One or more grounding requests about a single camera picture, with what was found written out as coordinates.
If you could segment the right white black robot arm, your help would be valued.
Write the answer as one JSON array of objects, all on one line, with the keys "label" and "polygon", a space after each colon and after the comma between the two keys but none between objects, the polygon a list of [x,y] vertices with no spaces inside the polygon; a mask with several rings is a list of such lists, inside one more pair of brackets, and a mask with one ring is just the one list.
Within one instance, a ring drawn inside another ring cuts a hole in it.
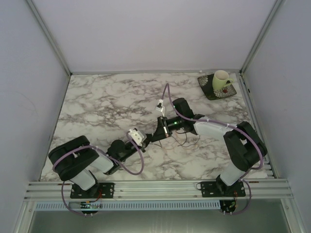
[{"label": "right white black robot arm", "polygon": [[194,114],[184,98],[173,101],[173,109],[177,117],[168,119],[160,116],[157,119],[156,131],[151,136],[151,142],[171,137],[173,131],[180,129],[194,135],[205,135],[223,140],[230,157],[229,165],[216,178],[211,189],[214,195],[233,196],[240,191],[241,178],[254,164],[262,163],[267,154],[267,148],[253,127],[247,121],[233,126],[217,123],[201,114]]}]

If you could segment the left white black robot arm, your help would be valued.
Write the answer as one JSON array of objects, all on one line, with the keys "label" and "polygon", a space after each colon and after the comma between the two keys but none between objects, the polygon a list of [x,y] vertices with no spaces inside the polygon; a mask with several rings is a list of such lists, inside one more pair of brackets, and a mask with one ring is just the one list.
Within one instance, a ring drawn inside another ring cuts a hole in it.
[{"label": "left white black robot arm", "polygon": [[[134,176],[143,172],[143,153],[153,141],[153,135],[132,129],[127,132],[126,137],[128,141],[115,140],[104,152],[99,147],[91,145],[87,137],[82,135],[52,149],[48,158],[53,171],[62,181],[71,181],[83,191],[90,191],[97,186],[98,181],[92,172],[87,170],[89,166],[105,175],[114,174],[120,168]],[[124,165],[124,162],[135,153],[139,154],[141,162],[141,168],[137,172]]]}]

